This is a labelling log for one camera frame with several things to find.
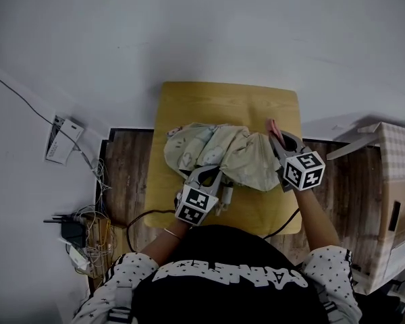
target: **crumpled cloth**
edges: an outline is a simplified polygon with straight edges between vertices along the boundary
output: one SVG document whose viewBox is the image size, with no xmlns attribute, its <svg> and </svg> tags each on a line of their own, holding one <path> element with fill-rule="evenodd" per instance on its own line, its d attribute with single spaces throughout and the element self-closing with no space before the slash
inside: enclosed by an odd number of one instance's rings
<svg viewBox="0 0 405 324">
<path fill-rule="evenodd" d="M 250 133 L 246 126 L 192 123 L 169 131 L 167 138 L 165 161 L 185 179 L 183 171 L 219 165 L 237 184 L 260 191 L 279 184 L 276 171 L 280 165 L 268 137 Z"/>
</svg>

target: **black and white marker cube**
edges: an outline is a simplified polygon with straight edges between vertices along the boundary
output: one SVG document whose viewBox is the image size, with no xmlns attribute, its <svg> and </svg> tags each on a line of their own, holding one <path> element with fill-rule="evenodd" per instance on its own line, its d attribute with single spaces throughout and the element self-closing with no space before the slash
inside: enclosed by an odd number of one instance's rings
<svg viewBox="0 0 405 324">
<path fill-rule="evenodd" d="M 217 197 L 184 185 L 175 216 L 193 225 L 200 225 L 218 201 Z"/>
<path fill-rule="evenodd" d="M 288 157 L 283 178 L 299 191 L 318 186 L 323 179 L 325 164 L 316 151 Z"/>
</svg>

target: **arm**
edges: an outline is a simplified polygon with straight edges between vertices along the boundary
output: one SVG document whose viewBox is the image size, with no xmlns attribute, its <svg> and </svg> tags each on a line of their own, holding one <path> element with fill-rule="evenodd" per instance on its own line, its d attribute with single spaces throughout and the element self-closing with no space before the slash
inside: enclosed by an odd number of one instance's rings
<svg viewBox="0 0 405 324">
<path fill-rule="evenodd" d="M 330 323 L 358 323 L 362 313 L 352 289 L 351 252 L 337 246 L 313 250 L 302 272 L 314 282 Z"/>
<path fill-rule="evenodd" d="M 176 219 L 168 230 L 183 238 L 190 224 Z M 107 321 L 131 323 L 133 291 L 138 284 L 165 264 L 180 239 L 160 233 L 141 253 L 123 254 L 107 271 L 103 285 L 81 306 L 72 324 L 98 324 Z"/>
<path fill-rule="evenodd" d="M 190 227 L 189 223 L 175 219 L 167 229 L 176 236 L 164 230 L 141 253 L 153 258 L 159 266 L 164 265 Z"/>
<path fill-rule="evenodd" d="M 325 246 L 339 246 L 338 233 L 315 198 L 312 190 L 294 189 L 310 250 Z"/>
</svg>

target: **pink object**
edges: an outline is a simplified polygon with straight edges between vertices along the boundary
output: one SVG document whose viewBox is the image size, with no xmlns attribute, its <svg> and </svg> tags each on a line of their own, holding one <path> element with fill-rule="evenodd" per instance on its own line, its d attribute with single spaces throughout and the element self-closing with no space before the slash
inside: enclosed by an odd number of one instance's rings
<svg viewBox="0 0 405 324">
<path fill-rule="evenodd" d="M 265 129 L 267 130 L 267 132 L 273 133 L 276 137 L 276 139 L 279 141 L 279 143 L 281 143 L 281 145 L 285 148 L 285 140 L 284 137 L 282 136 L 282 132 L 279 129 L 279 127 L 277 127 L 277 123 L 274 119 L 266 119 L 265 120 Z"/>
</svg>

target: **wooden table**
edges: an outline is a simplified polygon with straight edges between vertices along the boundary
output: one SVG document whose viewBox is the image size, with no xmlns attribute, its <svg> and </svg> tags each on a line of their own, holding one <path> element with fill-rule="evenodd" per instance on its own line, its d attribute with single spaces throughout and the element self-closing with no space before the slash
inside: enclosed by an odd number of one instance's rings
<svg viewBox="0 0 405 324">
<path fill-rule="evenodd" d="M 168 168 L 164 160 L 168 131 L 200 122 L 248 126 L 251 132 L 265 134 L 267 117 L 275 119 L 281 130 L 302 136 L 294 91 L 239 84 L 164 83 L 153 135 L 144 210 L 173 209 L 175 193 L 183 186 L 183 178 Z M 293 192 L 283 193 L 281 186 L 269 192 L 235 186 L 228 211 L 219 217 L 210 215 L 205 224 L 228 225 L 266 235 L 280 228 L 296 209 Z M 152 214 L 144 218 L 151 227 L 166 227 L 172 220 L 172 214 Z M 297 215 L 281 234 L 297 233 L 301 221 L 301 216 Z"/>
</svg>

